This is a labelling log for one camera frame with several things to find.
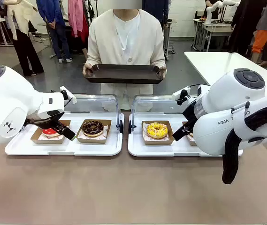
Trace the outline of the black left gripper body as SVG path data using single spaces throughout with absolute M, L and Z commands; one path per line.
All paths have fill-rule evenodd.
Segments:
M 42 120 L 25 120 L 25 126 L 27 125 L 35 125 L 39 128 L 57 128 L 59 126 L 62 127 L 62 123 L 59 122 L 59 119 L 64 115 L 64 112 L 59 113 L 57 115 L 50 116 L 47 119 Z

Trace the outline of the person's left hand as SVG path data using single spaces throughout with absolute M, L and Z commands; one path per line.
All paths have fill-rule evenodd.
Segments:
M 167 68 L 165 66 L 162 66 L 159 68 L 157 76 L 160 79 L 164 79 L 166 77 L 166 73 L 167 73 Z

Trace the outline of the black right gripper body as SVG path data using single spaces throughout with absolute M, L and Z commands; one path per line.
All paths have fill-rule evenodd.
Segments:
M 194 127 L 195 123 L 197 122 L 197 117 L 194 112 L 194 106 L 196 102 L 192 102 L 189 106 L 183 111 L 183 116 L 187 119 L 187 126 Z

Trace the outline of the person's right hand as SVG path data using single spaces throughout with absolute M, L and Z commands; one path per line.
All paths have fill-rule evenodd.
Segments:
M 83 76 L 90 77 L 92 75 L 92 65 L 86 62 L 83 66 Z

